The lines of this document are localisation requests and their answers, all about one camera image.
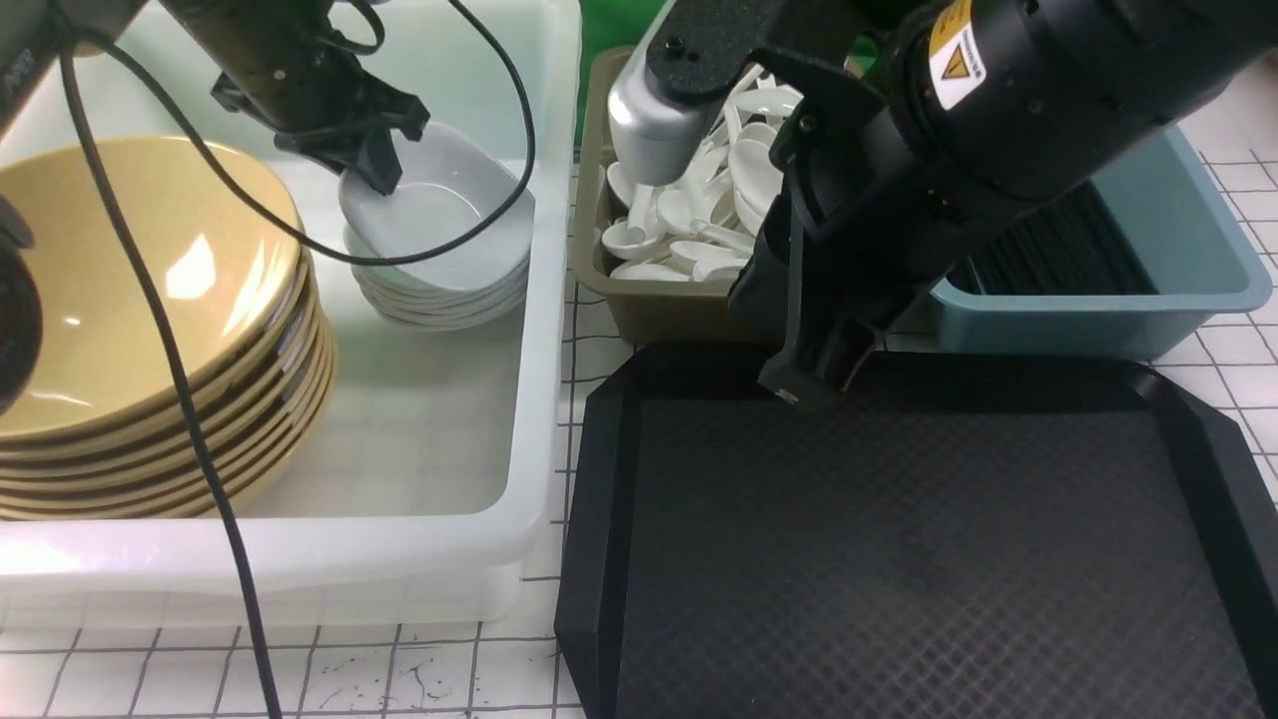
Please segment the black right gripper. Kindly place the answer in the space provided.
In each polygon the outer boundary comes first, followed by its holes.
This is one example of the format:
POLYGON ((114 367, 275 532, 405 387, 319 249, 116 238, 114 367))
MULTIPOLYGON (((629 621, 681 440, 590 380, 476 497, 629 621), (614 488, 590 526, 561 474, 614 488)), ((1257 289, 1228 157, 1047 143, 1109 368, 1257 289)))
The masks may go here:
POLYGON ((758 382, 786 404, 843 400, 892 324, 935 284, 953 170, 914 155, 796 149, 728 310, 773 345, 758 382))

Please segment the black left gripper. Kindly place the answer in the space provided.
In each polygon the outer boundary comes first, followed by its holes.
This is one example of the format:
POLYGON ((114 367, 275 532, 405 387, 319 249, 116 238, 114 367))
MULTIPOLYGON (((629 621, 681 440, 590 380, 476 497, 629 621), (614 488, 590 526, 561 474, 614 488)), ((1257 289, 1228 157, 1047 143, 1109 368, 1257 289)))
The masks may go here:
POLYGON ((351 1, 373 41, 360 43, 334 27, 331 1, 164 1, 221 73, 211 89, 222 109, 273 132, 275 146, 314 161, 337 161, 392 195, 403 176, 392 129, 420 140, 429 112, 360 66, 377 54, 386 27, 373 1, 351 1))

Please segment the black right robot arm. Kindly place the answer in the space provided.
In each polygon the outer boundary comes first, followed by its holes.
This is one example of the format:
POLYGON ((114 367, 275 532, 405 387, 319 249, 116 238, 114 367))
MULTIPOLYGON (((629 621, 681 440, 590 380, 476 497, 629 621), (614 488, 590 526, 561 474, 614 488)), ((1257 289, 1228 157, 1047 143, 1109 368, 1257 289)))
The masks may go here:
POLYGON ((803 95, 728 307, 759 382, 845 395, 958 261, 1214 100, 1275 46, 1273 1, 668 1, 608 96, 635 183, 675 183, 741 73, 803 95))

